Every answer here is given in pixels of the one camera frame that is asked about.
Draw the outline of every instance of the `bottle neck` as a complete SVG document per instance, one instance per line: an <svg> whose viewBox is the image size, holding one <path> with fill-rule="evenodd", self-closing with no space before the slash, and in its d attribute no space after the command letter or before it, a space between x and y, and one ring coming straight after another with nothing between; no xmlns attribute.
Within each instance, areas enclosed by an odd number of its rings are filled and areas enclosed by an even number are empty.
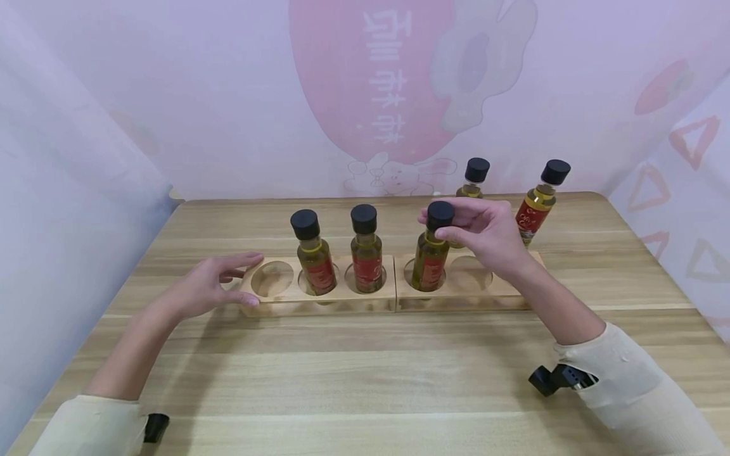
<svg viewBox="0 0 730 456"><path fill-rule="evenodd" d="M375 233L360 234L355 233L355 242L361 247L369 247L375 244Z"/></svg>
<svg viewBox="0 0 730 456"><path fill-rule="evenodd" d="M436 233L426 229L426 232L424 233L424 237L426 238L426 242L433 245L441 245L446 241L442 241L441 239L436 239Z"/></svg>
<svg viewBox="0 0 730 456"><path fill-rule="evenodd" d="M466 196L479 196L482 193L481 184L481 182L472 182L465 179L464 185L461 186L461 192Z"/></svg>
<svg viewBox="0 0 730 456"><path fill-rule="evenodd" d="M554 196L557 192L557 185L548 184L546 182L540 181L539 184L535 187L535 192L539 193L543 198L545 197L551 197Z"/></svg>
<svg viewBox="0 0 730 456"><path fill-rule="evenodd" d="M319 236L312 239L300 240L299 245L306 253L316 252L322 247L322 239Z"/></svg>

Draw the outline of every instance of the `red label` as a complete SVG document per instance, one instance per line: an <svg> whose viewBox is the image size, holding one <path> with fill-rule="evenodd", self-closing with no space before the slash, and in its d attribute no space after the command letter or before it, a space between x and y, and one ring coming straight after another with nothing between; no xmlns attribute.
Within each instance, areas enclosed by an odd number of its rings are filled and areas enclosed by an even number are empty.
<svg viewBox="0 0 730 456"><path fill-rule="evenodd" d="M328 260L319 266L307 268L307 277L309 277L315 293L327 293L334 287L332 261Z"/></svg>
<svg viewBox="0 0 730 456"><path fill-rule="evenodd" d="M423 259L423 275L420 278L421 289L436 288L439 286L441 274L444 271L444 263L446 263L446 257L426 257Z"/></svg>
<svg viewBox="0 0 730 456"><path fill-rule="evenodd" d="M358 286L367 287L380 279L383 273L383 258L378 255L377 258L363 260L353 255L353 268Z"/></svg>
<svg viewBox="0 0 730 456"><path fill-rule="evenodd" d="M539 211L533 209L525 201L522 201L520 210L517 211L517 225L520 228L520 235L522 236L522 242L527 245L532 241L533 236L537 232L538 228L545 221L548 216L547 211Z"/></svg>

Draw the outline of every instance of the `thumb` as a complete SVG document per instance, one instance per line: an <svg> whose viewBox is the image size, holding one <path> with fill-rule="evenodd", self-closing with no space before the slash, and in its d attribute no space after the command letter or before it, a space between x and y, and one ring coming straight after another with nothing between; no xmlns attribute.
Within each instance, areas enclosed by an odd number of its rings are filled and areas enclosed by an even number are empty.
<svg viewBox="0 0 730 456"><path fill-rule="evenodd" d="M436 231L436 238L449 242L455 242L456 244L464 245L469 249L472 248L472 245L475 241L474 233L470 233L463 228L459 228L458 226L445 226L444 228L439 228Z"/></svg>
<svg viewBox="0 0 730 456"><path fill-rule="evenodd" d="M228 290L223 292L223 302L227 303L241 303L248 306L257 306L258 298L251 293L246 293L240 290Z"/></svg>

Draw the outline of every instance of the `glass bottle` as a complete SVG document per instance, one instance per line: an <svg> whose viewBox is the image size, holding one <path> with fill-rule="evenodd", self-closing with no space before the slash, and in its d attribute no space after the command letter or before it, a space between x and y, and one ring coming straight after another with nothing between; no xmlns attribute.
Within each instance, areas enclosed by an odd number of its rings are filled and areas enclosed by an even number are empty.
<svg viewBox="0 0 730 456"><path fill-rule="evenodd" d="M517 211L517 225L525 247L532 242L535 233L555 206L556 188L563 183L570 172L570 165L562 160L550 160L540 177L541 182L527 192L520 210Z"/></svg>
<svg viewBox="0 0 730 456"><path fill-rule="evenodd" d="M436 239L436 230L451 226L454 208L446 201L434 201L429 204L426 214L426 231L418 237L418 245L413 262L411 285L419 291L438 289L443 275L449 244Z"/></svg>
<svg viewBox="0 0 730 456"><path fill-rule="evenodd" d="M291 216L291 227L299 240L296 256L299 257L304 277L314 295L329 293L337 285L334 275L329 244L320 238L317 213L311 209L302 209Z"/></svg>
<svg viewBox="0 0 730 456"><path fill-rule="evenodd" d="M353 253L355 285L361 293L373 293L383 286L383 242L375 234L377 211L370 204L358 204L350 211L355 237Z"/></svg>
<svg viewBox="0 0 730 456"><path fill-rule="evenodd" d="M470 158L466 163L466 171L464 172L464 184L456 191L456 196L466 196L468 198L483 198L481 184L484 183L489 172L489 162L484 158ZM449 245L453 249L464 248L463 245L450 242Z"/></svg>

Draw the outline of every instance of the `cream sleeve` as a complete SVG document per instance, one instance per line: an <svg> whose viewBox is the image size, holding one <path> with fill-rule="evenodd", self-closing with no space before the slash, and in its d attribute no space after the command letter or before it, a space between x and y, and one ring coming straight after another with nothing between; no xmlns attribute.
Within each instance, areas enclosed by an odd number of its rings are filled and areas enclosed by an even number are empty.
<svg viewBox="0 0 730 456"><path fill-rule="evenodd" d="M137 402L79 395L53 415L31 456L138 455L146 424Z"/></svg>
<svg viewBox="0 0 730 456"><path fill-rule="evenodd" d="M556 351L560 363L598 377L577 393L631 454L728 454L684 391L620 328L608 323L598 338Z"/></svg>

